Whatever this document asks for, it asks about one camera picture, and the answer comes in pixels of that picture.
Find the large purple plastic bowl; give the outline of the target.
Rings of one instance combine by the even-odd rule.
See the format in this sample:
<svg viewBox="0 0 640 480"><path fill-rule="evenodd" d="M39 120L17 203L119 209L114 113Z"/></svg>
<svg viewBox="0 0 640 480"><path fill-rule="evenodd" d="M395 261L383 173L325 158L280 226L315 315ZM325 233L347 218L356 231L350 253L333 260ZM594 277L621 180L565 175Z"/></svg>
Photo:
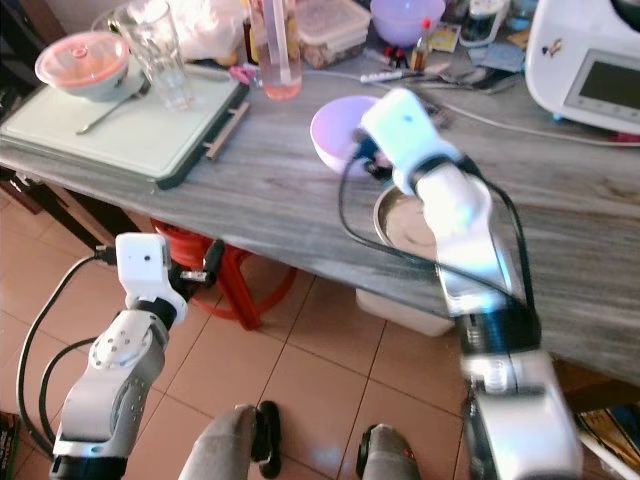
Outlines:
<svg viewBox="0 0 640 480"><path fill-rule="evenodd" d="M358 146L355 132L376 101L378 97L366 95L339 97L321 106L312 118L310 136L316 154L335 174L342 174L352 159Z"/></svg>

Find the round metal plate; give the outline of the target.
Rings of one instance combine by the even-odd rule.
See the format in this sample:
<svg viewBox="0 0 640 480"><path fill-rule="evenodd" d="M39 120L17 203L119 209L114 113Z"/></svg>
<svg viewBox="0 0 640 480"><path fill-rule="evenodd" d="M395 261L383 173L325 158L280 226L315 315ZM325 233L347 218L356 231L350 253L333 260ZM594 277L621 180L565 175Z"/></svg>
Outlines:
<svg viewBox="0 0 640 480"><path fill-rule="evenodd" d="M422 198L398 187L385 188L375 202L375 230L385 246L412 264L465 265L461 204L444 195Z"/></svg>

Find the white marker pen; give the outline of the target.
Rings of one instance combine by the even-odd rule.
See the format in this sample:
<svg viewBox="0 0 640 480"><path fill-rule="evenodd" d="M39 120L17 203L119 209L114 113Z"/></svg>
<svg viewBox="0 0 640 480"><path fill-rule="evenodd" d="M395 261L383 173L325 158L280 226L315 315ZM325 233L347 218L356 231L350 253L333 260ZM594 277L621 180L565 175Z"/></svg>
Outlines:
<svg viewBox="0 0 640 480"><path fill-rule="evenodd" d="M392 81L402 81L402 79L419 76L413 70L383 70L383 72L362 74L358 77L358 82L362 84L381 84Z"/></svg>

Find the small red-capped sauce bottle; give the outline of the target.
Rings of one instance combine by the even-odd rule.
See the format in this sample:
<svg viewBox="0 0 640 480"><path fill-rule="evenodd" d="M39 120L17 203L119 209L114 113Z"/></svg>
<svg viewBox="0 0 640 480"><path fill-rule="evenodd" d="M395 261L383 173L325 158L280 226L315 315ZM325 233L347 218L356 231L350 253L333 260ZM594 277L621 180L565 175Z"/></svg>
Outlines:
<svg viewBox="0 0 640 480"><path fill-rule="evenodd" d="M433 33L433 20L429 17L422 19L421 27L422 31L419 40L417 40L410 55L408 55L408 68L416 73L425 72L430 52L433 50L433 47L430 45L430 36L431 33Z"/></svg>

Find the clear plastic food container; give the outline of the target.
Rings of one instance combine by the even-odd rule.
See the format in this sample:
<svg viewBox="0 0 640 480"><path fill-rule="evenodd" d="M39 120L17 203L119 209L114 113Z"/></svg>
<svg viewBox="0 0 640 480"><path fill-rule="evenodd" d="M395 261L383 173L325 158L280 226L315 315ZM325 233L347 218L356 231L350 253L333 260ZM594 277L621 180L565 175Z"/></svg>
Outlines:
<svg viewBox="0 0 640 480"><path fill-rule="evenodd" d="M311 68L362 54L372 19L365 6L355 0L298 0L296 6L302 56Z"/></svg>

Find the tall pink clear bottle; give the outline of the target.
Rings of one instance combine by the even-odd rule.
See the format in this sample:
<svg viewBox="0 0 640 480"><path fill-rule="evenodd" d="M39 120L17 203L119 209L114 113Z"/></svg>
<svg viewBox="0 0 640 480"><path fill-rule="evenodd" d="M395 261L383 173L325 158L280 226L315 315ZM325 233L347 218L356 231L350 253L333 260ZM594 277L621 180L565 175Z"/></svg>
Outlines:
<svg viewBox="0 0 640 480"><path fill-rule="evenodd" d="M244 0L250 12L252 59L271 100L292 100L302 90L301 50L294 0Z"/></svg>

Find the small purple bowl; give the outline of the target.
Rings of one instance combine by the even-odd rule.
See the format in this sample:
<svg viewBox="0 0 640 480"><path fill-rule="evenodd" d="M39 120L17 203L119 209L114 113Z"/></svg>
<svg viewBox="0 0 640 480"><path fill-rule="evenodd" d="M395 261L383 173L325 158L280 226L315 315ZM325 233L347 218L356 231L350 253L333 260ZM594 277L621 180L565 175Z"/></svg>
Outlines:
<svg viewBox="0 0 640 480"><path fill-rule="evenodd" d="M445 0L371 0L372 24L385 44L412 47L425 31L424 22L443 17Z"/></svg>

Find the pale green tray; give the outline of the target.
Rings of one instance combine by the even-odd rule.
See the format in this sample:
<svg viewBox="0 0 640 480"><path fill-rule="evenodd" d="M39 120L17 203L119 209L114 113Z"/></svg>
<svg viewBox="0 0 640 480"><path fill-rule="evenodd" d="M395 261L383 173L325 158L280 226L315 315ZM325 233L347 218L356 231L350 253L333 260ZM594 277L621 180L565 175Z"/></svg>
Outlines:
<svg viewBox="0 0 640 480"><path fill-rule="evenodd" d="M105 100L78 99L54 87L33 93L1 124L1 140L36 154L97 163L148 180L157 189L179 186L202 160L214 160L247 110L250 88L224 70L186 68L193 104L165 108L154 91L129 101L86 134L76 134L116 102L138 90L145 76L131 70Z"/></svg>

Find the white plastic box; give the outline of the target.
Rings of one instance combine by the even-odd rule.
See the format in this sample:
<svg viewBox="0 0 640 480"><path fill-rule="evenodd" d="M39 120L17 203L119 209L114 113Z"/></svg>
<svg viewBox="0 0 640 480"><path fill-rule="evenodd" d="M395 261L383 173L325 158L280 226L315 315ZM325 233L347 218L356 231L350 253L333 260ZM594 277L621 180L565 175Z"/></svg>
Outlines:
<svg viewBox="0 0 640 480"><path fill-rule="evenodd" d="M357 306L360 306L366 314L383 317L385 320L426 335L426 337L442 337L454 326L453 321L448 317L430 314L420 308L388 300L387 297L364 291L364 289L356 289L355 298Z"/></svg>

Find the clear plastic bag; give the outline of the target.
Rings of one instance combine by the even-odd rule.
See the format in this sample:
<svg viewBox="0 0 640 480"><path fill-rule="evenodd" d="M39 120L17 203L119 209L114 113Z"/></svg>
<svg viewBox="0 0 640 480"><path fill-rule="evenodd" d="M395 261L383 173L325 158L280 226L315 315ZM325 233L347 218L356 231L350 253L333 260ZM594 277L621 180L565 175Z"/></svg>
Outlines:
<svg viewBox="0 0 640 480"><path fill-rule="evenodd" d="M242 0L170 0L169 5L184 60L229 64L238 58L247 20Z"/></svg>

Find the clear drinking glass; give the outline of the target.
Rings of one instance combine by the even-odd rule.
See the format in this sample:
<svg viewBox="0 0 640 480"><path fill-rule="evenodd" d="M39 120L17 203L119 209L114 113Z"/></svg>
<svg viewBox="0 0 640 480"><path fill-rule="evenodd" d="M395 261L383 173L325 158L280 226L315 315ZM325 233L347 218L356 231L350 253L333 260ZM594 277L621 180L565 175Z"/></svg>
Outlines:
<svg viewBox="0 0 640 480"><path fill-rule="evenodd" d="M113 18L165 108L189 108L193 95L169 4L165 0L131 0L120 5Z"/></svg>

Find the white kitchen appliance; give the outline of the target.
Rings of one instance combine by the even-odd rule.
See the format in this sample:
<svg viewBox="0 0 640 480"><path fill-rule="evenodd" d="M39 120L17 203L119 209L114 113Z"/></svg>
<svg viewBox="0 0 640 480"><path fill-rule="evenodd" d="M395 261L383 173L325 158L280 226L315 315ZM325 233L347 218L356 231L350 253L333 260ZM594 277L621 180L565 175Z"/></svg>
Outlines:
<svg viewBox="0 0 640 480"><path fill-rule="evenodd" d="M525 78L549 113L640 134L640 0L540 0Z"/></svg>

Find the bowl with pink lid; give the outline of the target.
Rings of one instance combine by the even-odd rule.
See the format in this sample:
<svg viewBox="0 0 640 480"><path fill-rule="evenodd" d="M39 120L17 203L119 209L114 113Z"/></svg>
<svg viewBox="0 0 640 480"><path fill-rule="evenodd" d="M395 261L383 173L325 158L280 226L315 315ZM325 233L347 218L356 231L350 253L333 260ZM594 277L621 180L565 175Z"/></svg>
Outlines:
<svg viewBox="0 0 640 480"><path fill-rule="evenodd" d="M90 31L61 38L38 55L35 74L46 86L86 100L105 100L123 82L131 64L124 38Z"/></svg>

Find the dark printed box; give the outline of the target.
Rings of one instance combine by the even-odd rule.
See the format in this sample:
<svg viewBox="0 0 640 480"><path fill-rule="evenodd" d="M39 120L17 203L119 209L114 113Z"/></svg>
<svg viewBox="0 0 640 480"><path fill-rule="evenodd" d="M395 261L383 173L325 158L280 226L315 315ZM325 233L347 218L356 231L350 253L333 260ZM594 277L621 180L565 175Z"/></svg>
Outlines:
<svg viewBox="0 0 640 480"><path fill-rule="evenodd" d="M0 480L13 480L20 453L20 419L17 413L0 413Z"/></svg>

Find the dark wooden chair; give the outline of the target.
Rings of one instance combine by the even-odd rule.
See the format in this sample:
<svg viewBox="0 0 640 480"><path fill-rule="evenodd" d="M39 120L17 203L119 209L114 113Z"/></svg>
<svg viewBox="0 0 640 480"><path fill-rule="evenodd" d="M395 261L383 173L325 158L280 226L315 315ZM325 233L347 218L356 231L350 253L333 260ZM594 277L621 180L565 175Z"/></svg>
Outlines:
<svg viewBox="0 0 640 480"><path fill-rule="evenodd" d="M31 93L38 90L40 81L33 73L42 40L20 9L19 0L0 0L1 65L14 78L3 91L3 118L9 118ZM33 212L44 211L56 223L67 229L84 247L96 251L101 239L76 216L81 202L58 184L45 182L36 175L1 168L1 182L8 195Z"/></svg>

